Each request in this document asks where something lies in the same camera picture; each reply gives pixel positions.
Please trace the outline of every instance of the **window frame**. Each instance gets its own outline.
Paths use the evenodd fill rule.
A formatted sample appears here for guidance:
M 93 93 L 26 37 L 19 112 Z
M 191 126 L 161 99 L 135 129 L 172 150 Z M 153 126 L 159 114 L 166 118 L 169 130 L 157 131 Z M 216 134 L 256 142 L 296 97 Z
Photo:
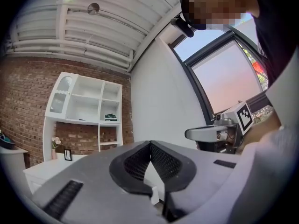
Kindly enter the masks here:
M 168 44 L 170 49 L 176 56 L 176 58 L 181 63 L 181 65 L 182 65 L 182 67 L 183 67 L 183 69 L 184 69 L 193 89 L 194 89 L 194 92 L 195 92 L 195 94 L 198 98 L 198 101 L 200 103 L 200 106 L 202 108 L 203 115 L 204 115 L 204 118 L 206 121 L 206 125 L 211 125 L 214 123 L 216 113 L 213 112 L 209 98 L 207 97 L 203 86 L 201 85 L 200 81 L 198 80 L 197 76 L 195 75 L 195 73 L 192 69 L 192 67 L 194 65 L 198 64 L 199 62 L 201 62 L 202 60 L 204 60 L 205 58 L 207 58 L 214 52 L 218 51 L 219 49 L 221 49 L 222 47 L 227 45 L 228 43 L 230 43 L 232 41 L 236 41 L 237 43 L 242 45 L 242 47 L 244 49 L 246 49 L 252 55 L 252 57 L 262 67 L 264 72 L 265 73 L 267 72 L 265 69 L 265 63 L 263 61 L 263 57 L 261 54 L 258 53 L 258 47 L 252 40 L 250 40 L 246 35 L 244 35 L 242 32 L 238 31 L 236 28 L 234 28 L 232 26 L 226 26 L 224 31 L 225 31 L 225 33 L 223 35 L 219 36 L 218 38 L 216 38 L 215 40 L 213 40 L 212 42 L 210 42 L 209 44 L 207 44 L 206 46 L 204 46 L 203 48 L 198 50 L 196 53 L 194 53 L 192 56 L 187 58 L 185 61 L 181 60 L 179 55 L 176 53 L 175 48 L 184 39 L 186 39 L 186 36 L 181 35 L 173 43 Z M 271 105 L 270 101 L 268 100 L 268 98 L 266 96 L 266 91 L 267 90 L 246 100 L 252 113 L 266 107 L 267 105 Z

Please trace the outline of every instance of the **ceiling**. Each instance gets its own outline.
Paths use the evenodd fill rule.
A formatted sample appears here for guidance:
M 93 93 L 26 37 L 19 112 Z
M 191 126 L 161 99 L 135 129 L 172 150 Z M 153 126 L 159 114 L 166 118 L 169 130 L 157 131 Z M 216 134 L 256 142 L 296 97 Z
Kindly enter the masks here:
M 87 7 L 98 3 L 97 15 Z M 131 71 L 180 13 L 179 0 L 29 0 L 10 29 L 7 53 L 52 55 Z

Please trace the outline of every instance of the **black shirt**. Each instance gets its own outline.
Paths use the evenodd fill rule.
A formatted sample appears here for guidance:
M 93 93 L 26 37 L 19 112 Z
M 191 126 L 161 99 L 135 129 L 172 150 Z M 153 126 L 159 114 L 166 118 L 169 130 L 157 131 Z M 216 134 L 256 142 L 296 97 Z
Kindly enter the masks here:
M 299 46 L 298 3 L 296 0 L 257 0 L 256 33 L 265 58 L 269 86 L 289 63 Z

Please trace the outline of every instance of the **window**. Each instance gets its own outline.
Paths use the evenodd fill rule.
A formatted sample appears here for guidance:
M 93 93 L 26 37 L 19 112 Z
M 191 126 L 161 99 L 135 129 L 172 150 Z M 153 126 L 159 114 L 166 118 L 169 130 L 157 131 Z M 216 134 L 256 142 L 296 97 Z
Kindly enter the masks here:
M 174 50 L 184 61 L 222 34 L 224 31 L 221 30 L 195 31 L 194 37 L 184 39 Z
M 239 101 L 247 101 L 255 122 L 272 111 L 265 96 L 268 78 L 257 49 L 256 27 L 249 15 L 227 31 L 196 31 L 170 44 L 192 83 L 206 119 Z
M 214 113 L 221 112 L 262 92 L 250 60 L 231 41 L 192 66 Z

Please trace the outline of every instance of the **potted plant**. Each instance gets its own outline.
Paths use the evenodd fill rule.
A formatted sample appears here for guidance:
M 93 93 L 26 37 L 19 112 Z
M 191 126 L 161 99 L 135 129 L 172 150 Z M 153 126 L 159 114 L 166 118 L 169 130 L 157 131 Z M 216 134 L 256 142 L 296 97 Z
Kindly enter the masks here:
M 57 159 L 56 148 L 61 145 L 59 137 L 52 138 L 52 159 Z
M 0 130 L 0 146 L 7 149 L 13 149 L 15 142 L 13 142 L 10 138 L 4 135 Z

